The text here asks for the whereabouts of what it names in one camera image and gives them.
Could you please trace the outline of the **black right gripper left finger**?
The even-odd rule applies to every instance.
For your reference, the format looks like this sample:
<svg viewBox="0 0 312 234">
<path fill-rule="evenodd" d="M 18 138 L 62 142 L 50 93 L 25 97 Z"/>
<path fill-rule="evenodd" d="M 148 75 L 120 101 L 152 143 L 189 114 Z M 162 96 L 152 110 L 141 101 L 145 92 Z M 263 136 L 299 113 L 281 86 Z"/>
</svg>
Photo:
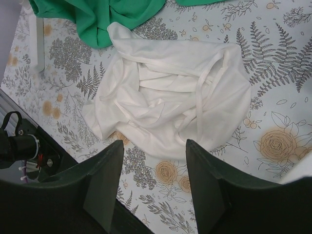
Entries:
<svg viewBox="0 0 312 234">
<path fill-rule="evenodd" d="M 0 183 L 3 234 L 107 234 L 123 162 L 117 140 L 97 155 L 38 183 Z"/>
</svg>

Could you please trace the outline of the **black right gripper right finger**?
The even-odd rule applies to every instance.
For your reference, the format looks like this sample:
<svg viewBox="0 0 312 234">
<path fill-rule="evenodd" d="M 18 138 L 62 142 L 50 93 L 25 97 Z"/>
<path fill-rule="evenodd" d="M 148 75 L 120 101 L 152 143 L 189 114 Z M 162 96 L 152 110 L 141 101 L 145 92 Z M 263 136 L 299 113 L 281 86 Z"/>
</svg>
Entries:
<svg viewBox="0 0 312 234">
<path fill-rule="evenodd" d="M 247 174 L 186 142 L 186 160 L 200 234 L 309 234 L 312 180 L 281 185 Z"/>
</svg>

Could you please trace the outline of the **white tank top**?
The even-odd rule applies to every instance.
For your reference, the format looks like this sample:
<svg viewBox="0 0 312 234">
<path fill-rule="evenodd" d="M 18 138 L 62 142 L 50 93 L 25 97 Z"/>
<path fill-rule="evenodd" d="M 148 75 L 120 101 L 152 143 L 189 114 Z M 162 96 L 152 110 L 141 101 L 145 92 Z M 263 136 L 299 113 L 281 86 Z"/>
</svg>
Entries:
<svg viewBox="0 0 312 234">
<path fill-rule="evenodd" d="M 247 113 L 251 85 L 234 43 L 143 39 L 114 22 L 116 50 L 82 114 L 99 139 L 118 131 L 145 153 L 183 160 L 186 142 L 225 143 Z"/>
</svg>

